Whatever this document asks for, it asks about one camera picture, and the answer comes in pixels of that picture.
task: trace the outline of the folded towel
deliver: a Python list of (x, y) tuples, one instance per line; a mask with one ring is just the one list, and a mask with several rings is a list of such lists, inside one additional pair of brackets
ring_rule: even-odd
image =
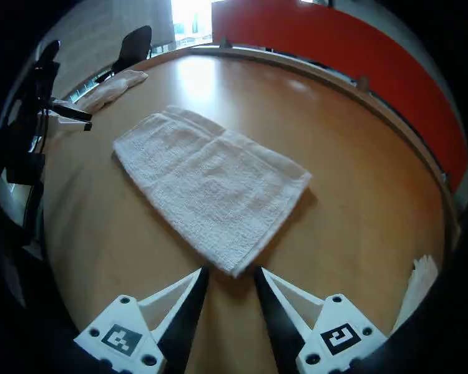
[(142, 120), (114, 150), (170, 225), (233, 277), (267, 245), (311, 178), (287, 157), (172, 106)]
[(123, 95), (126, 90), (143, 82), (147, 77), (148, 75), (145, 72), (133, 70), (120, 72), (80, 98), (76, 103), (76, 107), (84, 112), (94, 114), (106, 103), (113, 102)]

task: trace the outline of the table top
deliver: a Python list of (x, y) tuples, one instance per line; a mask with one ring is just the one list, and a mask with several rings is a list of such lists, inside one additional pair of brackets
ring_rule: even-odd
[[(313, 175), (255, 260), (317, 297), (343, 293), (383, 333), (413, 260), (441, 265), (442, 200), (411, 148), (381, 119), (319, 82), (260, 62), (188, 55), (93, 117), (90, 132), (49, 145), (44, 192), (49, 260), (80, 330), (120, 294), (143, 299), (206, 260), (153, 209), (112, 142), (167, 105), (196, 111)], [(187, 371), (274, 373), (251, 277), (212, 271)]]

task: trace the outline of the red panel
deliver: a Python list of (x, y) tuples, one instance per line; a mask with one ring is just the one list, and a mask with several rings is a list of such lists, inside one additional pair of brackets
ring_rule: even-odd
[(227, 0), (212, 4), (213, 40), (270, 47), (364, 74), (373, 91), (411, 123), (451, 174), (455, 191), (468, 165), (456, 116), (430, 75), (401, 46), (348, 14), (295, 0)]

